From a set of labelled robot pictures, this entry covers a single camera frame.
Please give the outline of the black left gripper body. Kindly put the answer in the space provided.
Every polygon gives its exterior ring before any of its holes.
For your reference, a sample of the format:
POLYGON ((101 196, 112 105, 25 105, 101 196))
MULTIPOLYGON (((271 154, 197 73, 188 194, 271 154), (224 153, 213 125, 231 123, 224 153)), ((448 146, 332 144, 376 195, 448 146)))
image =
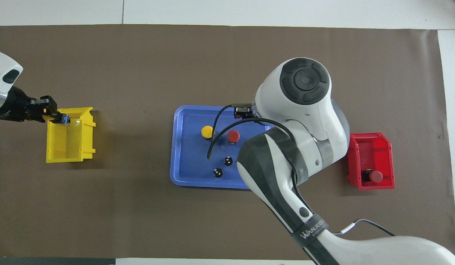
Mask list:
POLYGON ((25 120, 42 122, 42 116, 29 112, 29 104, 36 98, 28 97, 22 89, 12 86, 5 102, 0 107, 0 120, 24 122, 25 120))

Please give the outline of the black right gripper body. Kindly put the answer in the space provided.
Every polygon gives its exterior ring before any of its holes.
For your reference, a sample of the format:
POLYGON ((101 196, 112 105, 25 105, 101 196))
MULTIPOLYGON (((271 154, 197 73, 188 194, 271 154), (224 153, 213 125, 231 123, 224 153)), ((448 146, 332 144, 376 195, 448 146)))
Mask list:
POLYGON ((234 109, 234 119, 252 119, 255 118, 253 114, 253 104, 231 104, 234 109))

